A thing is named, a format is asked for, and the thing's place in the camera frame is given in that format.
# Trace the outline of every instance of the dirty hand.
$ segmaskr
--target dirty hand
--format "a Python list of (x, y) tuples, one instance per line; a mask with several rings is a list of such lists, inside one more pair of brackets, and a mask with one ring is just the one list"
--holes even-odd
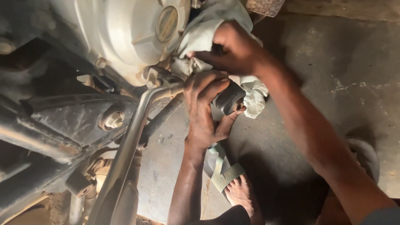
[(200, 72), (186, 81), (185, 97), (189, 106), (189, 134), (186, 144), (197, 149), (207, 149), (212, 143), (226, 139), (240, 113), (246, 109), (214, 121), (210, 103), (229, 85), (228, 75), (216, 70)]
[(261, 68), (278, 64), (236, 21), (222, 23), (214, 34), (213, 43), (222, 45), (222, 55), (204, 51), (190, 52), (187, 56), (196, 57), (218, 70), (241, 75), (258, 76)]

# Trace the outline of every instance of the concrete floor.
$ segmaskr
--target concrete floor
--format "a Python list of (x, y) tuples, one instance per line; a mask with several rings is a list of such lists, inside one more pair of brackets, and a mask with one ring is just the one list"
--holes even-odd
[[(254, 34), (299, 75), (305, 95), (341, 135), (352, 132), (376, 147), (379, 187), (400, 198), (400, 27), (286, 14), (266, 18)], [(140, 172), (139, 214), (166, 223), (187, 132), (183, 105), (151, 137)], [(240, 116), (223, 145), (230, 161), (246, 169), (266, 223), (315, 223), (328, 187), (296, 151), (271, 98), (257, 119)], [(211, 219), (230, 204), (203, 177), (202, 219)]]

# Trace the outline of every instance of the white engine cover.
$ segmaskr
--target white engine cover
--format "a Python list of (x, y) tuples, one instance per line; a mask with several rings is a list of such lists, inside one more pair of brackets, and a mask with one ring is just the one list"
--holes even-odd
[(93, 65), (106, 59), (133, 86), (145, 85), (143, 69), (175, 49), (190, 13), (190, 0), (49, 1), (80, 47), (57, 38)]

